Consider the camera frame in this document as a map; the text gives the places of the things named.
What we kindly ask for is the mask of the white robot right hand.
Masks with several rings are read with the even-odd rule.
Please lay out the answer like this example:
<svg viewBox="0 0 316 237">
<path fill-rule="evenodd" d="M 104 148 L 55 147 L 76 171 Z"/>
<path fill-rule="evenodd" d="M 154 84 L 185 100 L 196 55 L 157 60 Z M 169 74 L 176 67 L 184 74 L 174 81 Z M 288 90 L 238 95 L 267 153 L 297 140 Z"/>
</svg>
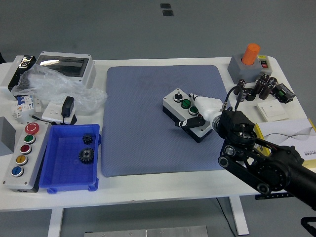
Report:
<svg viewBox="0 0 316 237">
<path fill-rule="evenodd" d="M 222 114 L 222 101 L 216 98 L 198 96 L 193 93 L 190 93 L 189 97 L 194 100 L 195 106 L 197 107 L 201 116 L 176 122 L 175 126 L 189 129 L 203 126 L 208 121 L 210 122 L 212 129 L 215 130 L 216 121 L 220 118 Z"/>
</svg>

